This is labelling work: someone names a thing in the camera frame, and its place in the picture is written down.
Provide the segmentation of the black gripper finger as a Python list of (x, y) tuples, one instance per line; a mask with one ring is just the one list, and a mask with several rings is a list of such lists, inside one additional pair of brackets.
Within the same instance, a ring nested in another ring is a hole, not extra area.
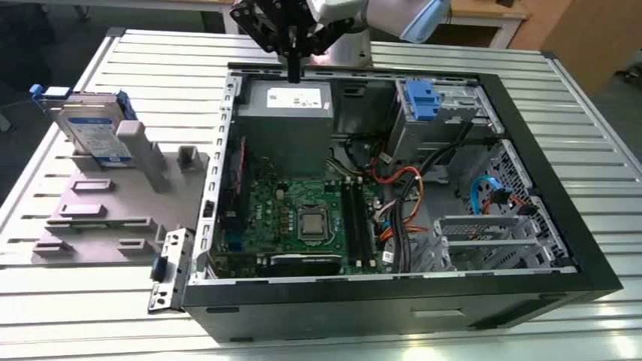
[(287, 80), (296, 83), (296, 27), (276, 28), (257, 25), (253, 2), (233, 2), (229, 15), (236, 25), (253, 39), (265, 53), (276, 53), (287, 68)]
[(308, 33), (309, 27), (296, 27), (296, 83), (301, 78), (301, 60), (321, 55), (347, 31), (347, 21), (337, 20)]

